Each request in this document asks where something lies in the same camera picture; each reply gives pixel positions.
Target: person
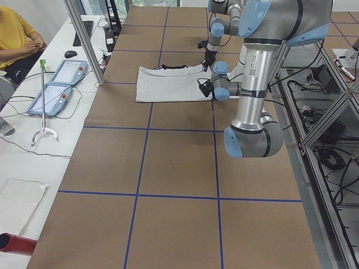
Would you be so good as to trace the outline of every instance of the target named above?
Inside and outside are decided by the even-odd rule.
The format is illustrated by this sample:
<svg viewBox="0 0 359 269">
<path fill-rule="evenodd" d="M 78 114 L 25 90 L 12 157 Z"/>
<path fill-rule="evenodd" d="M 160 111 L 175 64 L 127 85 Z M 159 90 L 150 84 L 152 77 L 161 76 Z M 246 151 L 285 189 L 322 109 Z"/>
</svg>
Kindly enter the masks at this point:
<svg viewBox="0 0 359 269">
<path fill-rule="evenodd" d="M 16 11 L 0 6 L 0 70 L 7 72 L 6 77 L 20 84 L 46 46 Z"/>
</svg>

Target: reacher grabber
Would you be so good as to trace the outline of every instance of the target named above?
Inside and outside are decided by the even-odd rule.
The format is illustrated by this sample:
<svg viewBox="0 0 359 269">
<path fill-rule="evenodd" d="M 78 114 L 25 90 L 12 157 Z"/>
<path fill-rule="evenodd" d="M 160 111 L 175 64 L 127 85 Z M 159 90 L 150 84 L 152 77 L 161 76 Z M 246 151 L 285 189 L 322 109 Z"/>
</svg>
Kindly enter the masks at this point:
<svg viewBox="0 0 359 269">
<path fill-rule="evenodd" d="M 41 130 L 39 130 L 38 132 L 36 132 L 33 136 L 33 143 L 31 144 L 32 147 L 35 146 L 36 142 L 35 142 L 35 138 L 38 134 L 40 133 L 50 133 L 52 135 L 54 135 L 55 139 L 58 141 L 58 136 L 57 136 L 57 132 L 55 130 L 52 130 L 50 128 L 46 127 L 46 114 L 45 114 L 45 82 L 44 82 L 44 72 L 46 71 L 45 69 L 45 63 L 46 61 L 41 59 L 40 60 L 40 69 L 41 69 L 41 97 L 42 97 L 42 110 L 43 110 L 43 128 Z"/>
</svg>

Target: white desk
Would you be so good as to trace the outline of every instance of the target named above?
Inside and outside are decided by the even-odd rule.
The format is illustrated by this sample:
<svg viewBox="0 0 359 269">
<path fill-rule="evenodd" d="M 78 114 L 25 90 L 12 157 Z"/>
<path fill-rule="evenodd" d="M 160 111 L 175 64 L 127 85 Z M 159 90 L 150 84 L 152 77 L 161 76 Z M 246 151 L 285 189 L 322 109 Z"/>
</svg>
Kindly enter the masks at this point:
<svg viewBox="0 0 359 269">
<path fill-rule="evenodd" d="M 97 26 L 100 18 L 100 16 L 82 17 L 83 20 L 94 21 L 91 43 L 98 60 L 102 57 L 102 50 L 106 51 L 104 31 L 101 27 Z M 87 60 L 82 47 L 72 46 L 74 37 L 75 30 L 73 25 L 66 21 L 41 57 L 41 59 L 46 60 L 45 66 L 47 71 L 56 70 L 64 59 L 63 55 L 67 50 L 77 51 L 78 55 L 72 59 Z M 40 73 L 40 64 L 36 64 L 28 76 L 36 73 Z M 51 74 L 45 75 L 45 81 L 49 81 L 51 76 Z M 42 128 L 42 119 L 41 117 L 27 117 L 24 115 L 6 118 L 6 121 L 15 128 L 15 133 L 8 137 L 2 135 L 2 137 L 37 153 L 71 156 L 97 91 L 96 78 L 93 72 L 89 73 L 77 88 L 82 93 L 82 99 L 73 116 L 70 119 L 47 119 L 47 126 L 58 133 L 58 142 L 53 136 L 39 134 L 36 137 L 35 147 L 31 147 L 34 133 Z M 35 97 L 40 90 L 41 82 L 38 75 L 25 80 L 16 90 L 14 96 L 27 95 Z M 74 89 L 67 106 L 58 116 L 62 118 L 69 117 L 75 110 L 79 98 L 81 98 L 81 94 Z M 26 98 L 11 100 L 11 104 L 20 113 L 25 112 L 31 102 L 32 99 Z M 17 114 L 14 108 L 7 104 L 0 113 L 0 116 L 6 117 L 14 114 Z M 26 153 L 17 146 L 3 140 L 0 140 L 0 149 L 0 187 L 8 178 L 50 184 L 43 200 L 35 211 L 35 215 L 21 234 L 24 237 L 38 239 L 70 159 Z M 5 233 L 7 231 L 2 230 L 1 222 L 0 233 Z M 26 268 L 29 260 L 30 257 L 27 256 L 0 253 L 0 269 Z"/>
</svg>

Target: blue joint cap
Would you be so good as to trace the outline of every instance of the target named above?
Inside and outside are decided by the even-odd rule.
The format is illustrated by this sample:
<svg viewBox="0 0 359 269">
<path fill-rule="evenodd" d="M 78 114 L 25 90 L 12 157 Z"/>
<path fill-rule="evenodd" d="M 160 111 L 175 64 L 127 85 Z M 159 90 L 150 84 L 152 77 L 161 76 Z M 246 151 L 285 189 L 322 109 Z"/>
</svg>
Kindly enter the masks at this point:
<svg viewBox="0 0 359 269">
<path fill-rule="evenodd" d="M 213 24 L 211 28 L 211 34 L 216 38 L 220 38 L 224 34 L 223 24 L 220 24 L 218 22 Z"/>
<path fill-rule="evenodd" d="M 238 36 L 248 38 L 252 35 L 259 25 L 264 21 L 269 8 L 271 0 L 250 0 L 243 11 Z"/>
<path fill-rule="evenodd" d="M 226 75 L 228 73 L 228 63 L 223 61 L 216 62 L 213 71 L 219 75 Z"/>
<path fill-rule="evenodd" d="M 226 101 L 229 99 L 230 95 L 229 91 L 225 88 L 214 88 L 214 96 L 218 101 Z"/>
<path fill-rule="evenodd" d="M 242 150 L 238 138 L 231 127 L 224 129 L 224 147 L 232 158 L 242 158 Z"/>
<path fill-rule="evenodd" d="M 330 24 L 322 25 L 318 28 L 310 30 L 302 35 L 296 36 L 295 38 L 289 39 L 286 42 L 288 47 L 304 46 L 321 41 L 326 38 L 329 32 Z"/>
<path fill-rule="evenodd" d="M 214 17 L 212 20 L 211 20 L 211 24 L 213 24 L 215 21 L 223 21 L 221 17 Z"/>
</svg>

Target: computer monitor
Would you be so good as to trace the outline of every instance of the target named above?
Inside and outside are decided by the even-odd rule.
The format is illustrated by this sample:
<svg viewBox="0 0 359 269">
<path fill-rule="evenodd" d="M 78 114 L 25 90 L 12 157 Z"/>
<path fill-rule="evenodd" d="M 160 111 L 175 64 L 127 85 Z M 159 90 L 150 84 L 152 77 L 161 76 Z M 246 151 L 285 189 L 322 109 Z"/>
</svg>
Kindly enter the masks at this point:
<svg viewBox="0 0 359 269">
<path fill-rule="evenodd" d="M 99 4 L 108 26 L 116 36 L 119 35 L 122 30 L 122 25 L 118 17 L 114 0 L 99 0 Z"/>
</svg>

